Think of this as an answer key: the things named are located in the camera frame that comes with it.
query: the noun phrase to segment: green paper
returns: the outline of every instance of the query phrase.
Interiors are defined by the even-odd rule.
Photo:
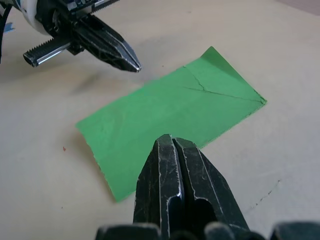
[[[171,134],[204,147],[261,108],[261,97],[213,48],[78,122],[116,199],[136,190],[155,140]]]

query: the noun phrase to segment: robotic arm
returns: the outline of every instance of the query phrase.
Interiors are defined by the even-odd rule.
[[[38,32],[52,39],[23,54],[37,67],[64,50],[77,55],[87,50],[97,59],[129,72],[139,72],[141,64],[122,36],[93,15],[118,0],[0,0],[0,46],[9,12],[22,12]]]

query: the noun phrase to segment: white robot part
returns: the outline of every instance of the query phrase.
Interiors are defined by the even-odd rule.
[[[39,33],[49,35],[44,29],[43,25],[36,20],[38,0],[17,0],[17,5],[20,8],[26,21]]]

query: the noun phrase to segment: beige table surface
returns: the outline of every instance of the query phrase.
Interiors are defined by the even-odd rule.
[[[249,227],[320,218],[320,16],[274,0],[121,0],[97,14],[132,45],[143,71],[87,52],[38,68],[22,54],[47,39],[19,12],[0,65],[0,239],[91,240],[130,223],[75,123],[214,46],[267,100],[204,148]]]

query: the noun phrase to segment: green cardboard sheet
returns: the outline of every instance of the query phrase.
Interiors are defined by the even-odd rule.
[[[135,191],[155,140],[204,147],[266,103],[213,48],[78,122],[116,199]]]

